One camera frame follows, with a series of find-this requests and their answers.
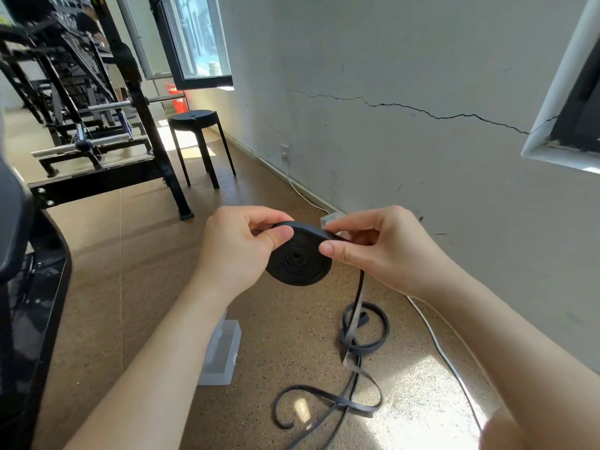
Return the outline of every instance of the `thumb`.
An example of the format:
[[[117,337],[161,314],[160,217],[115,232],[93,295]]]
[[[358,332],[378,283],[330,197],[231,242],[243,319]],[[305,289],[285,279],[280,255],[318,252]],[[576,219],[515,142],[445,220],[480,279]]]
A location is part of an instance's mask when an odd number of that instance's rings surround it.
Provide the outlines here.
[[[294,229],[290,226],[279,226],[267,229],[256,236],[255,240],[263,245],[268,252],[279,248],[294,235]]]
[[[324,256],[364,269],[363,266],[371,257],[369,248],[372,247],[342,241],[326,241],[319,245],[319,252]]]

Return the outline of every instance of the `floor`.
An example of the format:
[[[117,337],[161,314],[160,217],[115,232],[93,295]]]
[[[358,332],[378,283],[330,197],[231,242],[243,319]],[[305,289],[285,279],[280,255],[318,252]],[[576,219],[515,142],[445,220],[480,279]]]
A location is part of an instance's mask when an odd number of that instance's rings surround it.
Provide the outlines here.
[[[10,112],[6,118],[9,160],[26,181],[44,179],[29,152],[52,146],[49,134],[26,112]],[[212,131],[206,137],[221,190],[212,188],[198,150],[187,149],[192,186],[184,191],[196,214],[189,221],[178,219],[169,189],[160,180],[50,212],[70,246],[73,273],[34,449],[62,448],[131,363],[183,289],[205,221],[216,208],[262,204],[319,224],[321,211],[235,148],[233,176],[221,141]],[[307,383],[332,392],[345,385],[349,373],[339,363],[337,339],[342,310],[353,300],[357,281],[356,269],[334,263],[331,273],[313,286],[286,286],[265,273],[240,295],[228,313],[242,329],[232,384],[197,389],[181,448],[280,449],[325,410],[326,404],[311,396],[291,393],[282,401],[280,414],[294,419],[296,427],[280,430],[271,419],[275,396],[289,384]],[[364,359],[364,367],[380,382],[385,404],[372,418],[349,415],[332,447],[476,449],[478,433],[467,402],[414,309],[372,279],[366,300],[382,307],[391,324],[385,345]],[[451,329],[422,306],[484,421],[499,406],[496,394]],[[380,331],[374,318],[359,330],[359,339],[375,339]],[[361,381],[355,398],[376,401],[376,391]],[[330,417],[299,448],[318,448],[335,421]]]

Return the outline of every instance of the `person's left hand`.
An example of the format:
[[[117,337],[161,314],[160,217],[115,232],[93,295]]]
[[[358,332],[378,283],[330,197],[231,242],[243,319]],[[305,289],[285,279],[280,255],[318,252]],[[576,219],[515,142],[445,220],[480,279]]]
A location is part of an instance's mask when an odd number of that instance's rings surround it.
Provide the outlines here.
[[[259,279],[271,252],[292,238],[289,226],[271,228],[283,221],[293,218],[267,207],[220,207],[206,221],[195,278],[233,300]]]

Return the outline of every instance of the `crack in wall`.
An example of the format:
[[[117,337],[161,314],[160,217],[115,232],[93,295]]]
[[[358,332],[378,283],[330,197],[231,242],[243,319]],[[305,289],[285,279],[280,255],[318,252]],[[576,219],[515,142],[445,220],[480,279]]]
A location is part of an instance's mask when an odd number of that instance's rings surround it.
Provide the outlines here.
[[[466,113],[460,113],[458,115],[452,115],[452,116],[448,116],[448,117],[438,117],[434,114],[432,114],[431,112],[428,112],[424,109],[420,109],[420,108],[416,108],[416,107],[412,107],[411,105],[405,105],[405,104],[400,104],[399,102],[380,102],[379,104],[371,104],[370,102],[368,102],[364,97],[362,96],[355,96],[355,97],[336,97],[336,96],[332,96],[332,95],[311,95],[307,92],[304,91],[300,91],[300,90],[287,90],[288,92],[291,93],[302,93],[310,98],[332,98],[332,99],[338,99],[340,101],[354,101],[355,99],[360,99],[363,104],[368,105],[369,107],[390,107],[390,106],[398,106],[398,107],[404,107],[410,110],[414,110],[416,112],[421,112],[426,114],[427,116],[435,119],[435,120],[452,120],[454,118],[476,118],[477,120],[483,121],[485,123],[489,123],[491,125],[496,125],[496,126],[502,126],[505,128],[510,128],[510,129],[514,129],[516,132],[520,133],[520,134],[533,134],[535,131],[537,131],[539,128],[541,128],[542,126],[544,126],[547,122],[554,120],[557,118],[557,116],[554,116],[552,118],[547,119],[546,121],[544,121],[544,123],[542,123],[540,126],[538,126],[537,128],[535,128],[533,131],[529,132],[529,131],[522,131],[521,129],[511,126],[511,125],[506,125],[506,123],[498,123],[498,122],[494,122],[492,120],[488,120],[485,119],[475,113],[470,113],[470,114],[466,114]]]

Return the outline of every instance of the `rolled black strap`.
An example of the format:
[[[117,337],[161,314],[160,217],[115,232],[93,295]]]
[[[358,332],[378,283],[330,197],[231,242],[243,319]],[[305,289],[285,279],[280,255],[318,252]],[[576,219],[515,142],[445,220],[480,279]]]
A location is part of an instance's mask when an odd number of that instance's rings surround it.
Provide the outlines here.
[[[294,235],[291,240],[273,251],[271,257],[269,258],[266,271],[269,272],[274,278],[291,286],[309,286],[325,278],[331,269],[331,259],[320,254],[319,245],[323,241],[343,239],[332,234],[331,232],[327,232],[301,222],[288,221],[276,224],[275,226],[291,226],[294,229]],[[310,427],[309,430],[303,431],[300,436],[298,436],[288,447],[286,447],[286,449],[295,447],[302,439],[308,436],[321,423],[323,423],[324,420],[330,416],[330,414],[336,408],[341,408],[343,410],[341,419],[335,427],[331,437],[326,442],[325,446],[322,447],[327,448],[333,441],[348,410],[360,415],[370,416],[373,412],[381,408],[383,404],[383,395],[381,389],[375,379],[373,379],[369,373],[363,370],[361,356],[373,353],[382,346],[389,335],[389,322],[387,316],[383,310],[381,310],[381,308],[372,303],[363,301],[364,279],[365,273],[361,270],[355,301],[346,308],[342,317],[342,330],[340,334],[340,360],[345,368],[353,371],[353,374],[350,377],[344,391],[341,393],[341,395],[335,395],[310,385],[290,385],[289,387],[284,388],[277,395],[277,398],[274,401],[273,418],[275,423],[283,429],[290,429],[293,427],[293,423],[283,423],[277,415],[277,406],[286,393],[293,390],[302,390],[333,403],[330,409],[323,414],[323,416],[319,417],[319,419]],[[382,319],[385,330],[380,340],[370,344],[360,345],[355,338],[356,329],[367,323],[369,320],[368,315],[365,312],[361,312],[363,307],[373,311],[379,316],[379,318]],[[354,355],[355,357],[354,363],[350,362],[349,360],[350,354]],[[377,390],[379,391],[379,402],[374,406],[368,406],[366,404],[360,404],[356,401],[352,401],[352,395],[356,389],[359,376],[364,376],[365,378],[369,379],[373,385],[377,387]]]

